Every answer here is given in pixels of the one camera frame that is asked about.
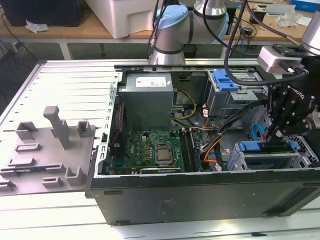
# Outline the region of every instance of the white box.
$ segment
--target white box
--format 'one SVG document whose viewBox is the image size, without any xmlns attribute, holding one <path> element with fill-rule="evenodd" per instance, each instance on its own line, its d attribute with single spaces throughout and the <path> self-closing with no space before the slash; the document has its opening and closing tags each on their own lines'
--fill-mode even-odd
<svg viewBox="0 0 320 240">
<path fill-rule="evenodd" d="M 152 30 L 157 0 L 85 0 L 114 39 Z"/>
</svg>

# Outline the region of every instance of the floor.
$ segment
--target floor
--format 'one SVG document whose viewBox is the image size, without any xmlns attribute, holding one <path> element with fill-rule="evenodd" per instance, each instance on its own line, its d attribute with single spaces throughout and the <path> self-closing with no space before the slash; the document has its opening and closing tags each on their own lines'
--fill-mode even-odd
<svg viewBox="0 0 320 240">
<path fill-rule="evenodd" d="M 101 54 L 99 44 L 70 44 L 74 59 L 145 59 L 146 44 L 105 44 L 106 55 Z M 62 60 L 60 47 L 55 43 L 29 43 L 28 50 L 39 60 Z M 0 114 L 6 109 L 8 103 L 14 97 L 19 87 L 28 77 L 36 61 L 19 47 L 19 52 L 13 55 L 11 52 L 0 59 Z M 222 51 L 220 45 L 197 45 L 196 58 L 219 58 Z M 258 49 L 249 49 L 248 53 L 258 53 Z M 233 58 L 242 58 L 242 55 L 233 54 Z"/>
</svg>

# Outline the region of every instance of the green circuit board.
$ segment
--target green circuit board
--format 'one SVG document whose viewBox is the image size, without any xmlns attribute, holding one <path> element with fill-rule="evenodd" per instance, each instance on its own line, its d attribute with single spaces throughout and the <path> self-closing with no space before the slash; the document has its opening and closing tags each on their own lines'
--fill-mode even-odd
<svg viewBox="0 0 320 240">
<path fill-rule="evenodd" d="M 197 145 L 200 145 L 200 142 L 203 143 L 200 131 L 194 131 L 193 136 Z M 165 167 L 180 168 L 182 172 L 185 171 L 178 130 L 128 132 L 124 162 L 117 165 L 115 161 L 114 166 L 122 168 L 161 167 L 158 164 L 159 161 L 157 162 L 159 149 L 170 149 L 173 161 Z"/>
</svg>

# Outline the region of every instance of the motherboard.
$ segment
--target motherboard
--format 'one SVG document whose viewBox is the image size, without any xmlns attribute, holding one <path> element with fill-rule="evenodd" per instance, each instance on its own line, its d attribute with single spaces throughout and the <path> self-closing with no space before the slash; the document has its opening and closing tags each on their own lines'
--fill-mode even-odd
<svg viewBox="0 0 320 240">
<path fill-rule="evenodd" d="M 202 133 L 196 130 L 130 131 L 124 158 L 114 158 L 112 169 L 127 174 L 199 171 L 198 150 L 203 143 Z"/>
</svg>

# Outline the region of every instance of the plastic bag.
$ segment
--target plastic bag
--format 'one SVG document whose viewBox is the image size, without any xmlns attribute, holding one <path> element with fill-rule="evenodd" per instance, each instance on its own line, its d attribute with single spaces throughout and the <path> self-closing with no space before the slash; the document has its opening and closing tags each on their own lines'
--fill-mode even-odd
<svg viewBox="0 0 320 240">
<path fill-rule="evenodd" d="M 28 29 L 29 31 L 33 32 L 33 33 L 37 33 L 37 32 L 45 32 L 45 31 L 49 31 L 48 25 L 47 24 L 35 24 L 32 22 L 29 22 L 27 19 L 25 20 L 26 25 L 25 28 Z"/>
<path fill-rule="evenodd" d="M 279 15 L 275 23 L 280 27 L 280 28 L 285 28 L 285 27 L 298 27 L 298 24 L 296 22 L 302 17 L 302 14 L 296 13 L 295 10 L 286 12 L 284 15 Z"/>
</svg>

